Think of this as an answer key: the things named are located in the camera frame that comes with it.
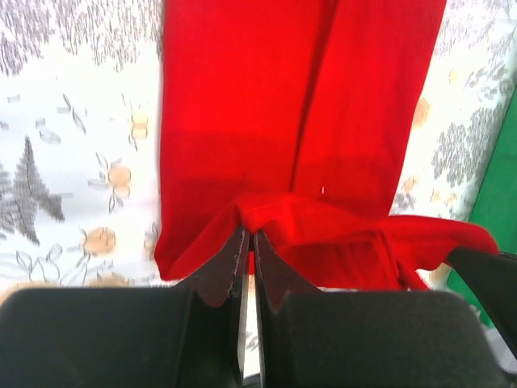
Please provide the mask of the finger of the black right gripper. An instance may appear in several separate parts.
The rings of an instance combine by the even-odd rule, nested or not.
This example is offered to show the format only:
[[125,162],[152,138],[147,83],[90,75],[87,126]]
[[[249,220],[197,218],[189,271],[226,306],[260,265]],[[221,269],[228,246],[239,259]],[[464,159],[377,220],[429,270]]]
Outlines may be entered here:
[[486,313],[516,354],[516,255],[497,255],[456,248],[448,262],[484,307]]

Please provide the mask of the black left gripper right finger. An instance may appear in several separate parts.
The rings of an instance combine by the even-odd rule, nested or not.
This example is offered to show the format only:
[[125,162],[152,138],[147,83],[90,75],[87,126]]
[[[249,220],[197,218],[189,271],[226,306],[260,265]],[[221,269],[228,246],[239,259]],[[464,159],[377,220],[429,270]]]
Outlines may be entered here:
[[451,293],[326,292],[254,237],[264,387],[506,387],[468,305]]

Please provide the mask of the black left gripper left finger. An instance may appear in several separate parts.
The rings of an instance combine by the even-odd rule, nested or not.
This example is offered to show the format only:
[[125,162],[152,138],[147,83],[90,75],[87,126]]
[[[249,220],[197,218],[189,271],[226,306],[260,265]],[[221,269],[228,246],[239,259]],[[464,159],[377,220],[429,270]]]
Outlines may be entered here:
[[173,286],[40,288],[1,307],[4,387],[239,387],[249,233]]

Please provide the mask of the red t shirt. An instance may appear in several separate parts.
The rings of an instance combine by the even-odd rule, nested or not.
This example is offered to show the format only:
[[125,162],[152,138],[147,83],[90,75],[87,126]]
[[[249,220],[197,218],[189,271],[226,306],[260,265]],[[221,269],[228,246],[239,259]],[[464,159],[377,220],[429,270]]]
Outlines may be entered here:
[[424,288],[480,226],[390,209],[442,1],[168,1],[154,258],[184,278],[235,229],[312,284]]

